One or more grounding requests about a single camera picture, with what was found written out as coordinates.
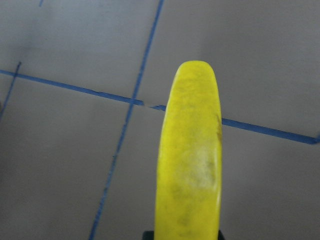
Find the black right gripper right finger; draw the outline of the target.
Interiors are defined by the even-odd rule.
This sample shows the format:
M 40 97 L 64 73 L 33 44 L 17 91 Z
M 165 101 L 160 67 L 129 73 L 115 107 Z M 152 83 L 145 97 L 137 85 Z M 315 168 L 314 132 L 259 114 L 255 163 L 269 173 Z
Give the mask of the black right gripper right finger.
M 221 232 L 221 230 L 218 231 L 218 237 L 217 237 L 218 240 L 225 240 L 225 237 L 223 235 L 223 233 Z

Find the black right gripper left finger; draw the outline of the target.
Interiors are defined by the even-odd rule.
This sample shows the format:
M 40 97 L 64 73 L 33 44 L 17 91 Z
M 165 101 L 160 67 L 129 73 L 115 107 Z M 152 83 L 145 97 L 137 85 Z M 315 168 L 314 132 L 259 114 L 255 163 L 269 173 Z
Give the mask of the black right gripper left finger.
M 142 240 L 154 240 L 155 232 L 153 230 L 146 230 L 142 234 Z

